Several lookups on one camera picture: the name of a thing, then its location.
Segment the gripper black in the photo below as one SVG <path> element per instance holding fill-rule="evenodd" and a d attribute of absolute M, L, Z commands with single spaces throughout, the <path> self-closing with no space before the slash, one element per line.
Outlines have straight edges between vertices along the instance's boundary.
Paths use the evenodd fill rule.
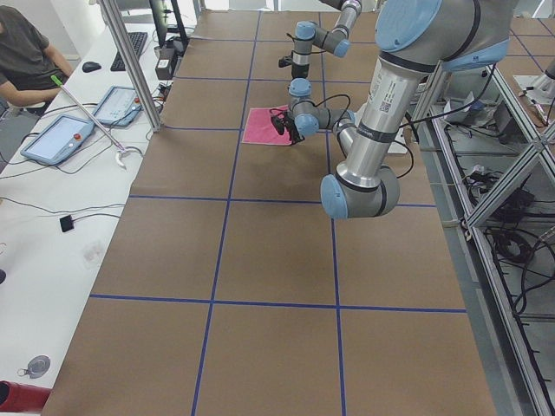
<path fill-rule="evenodd" d="M 294 119 L 289 116 L 287 111 L 283 114 L 282 122 L 284 129 L 289 134 L 289 139 L 292 145 L 299 143 L 304 138 L 303 135 L 298 132 Z"/>

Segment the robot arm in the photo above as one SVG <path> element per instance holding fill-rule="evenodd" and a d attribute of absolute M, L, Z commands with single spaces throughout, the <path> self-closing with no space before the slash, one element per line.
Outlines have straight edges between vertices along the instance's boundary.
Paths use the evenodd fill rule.
<path fill-rule="evenodd" d="M 298 22 L 291 36 L 293 49 L 288 56 L 279 61 L 281 68 L 291 66 L 291 78 L 304 78 L 309 75 L 310 56 L 313 48 L 331 53 L 337 57 L 345 57 L 349 48 L 349 35 L 357 18 L 362 12 L 362 2 L 356 0 L 322 1 L 323 4 L 339 10 L 335 26 L 331 30 L 323 29 L 312 21 Z"/>
<path fill-rule="evenodd" d="M 308 81 L 310 53 L 318 47 L 346 55 L 362 6 L 332 1 L 341 14 L 331 30 L 297 23 L 291 51 L 292 81 L 286 121 L 301 138 L 320 129 L 334 133 L 346 154 L 323 178 L 320 194 L 329 217 L 371 218 L 389 213 L 400 186 L 383 161 L 421 80 L 437 66 L 446 71 L 481 68 L 502 60 L 509 46 L 513 1 L 388 1 L 375 26 L 380 50 L 363 114 L 317 107 Z"/>

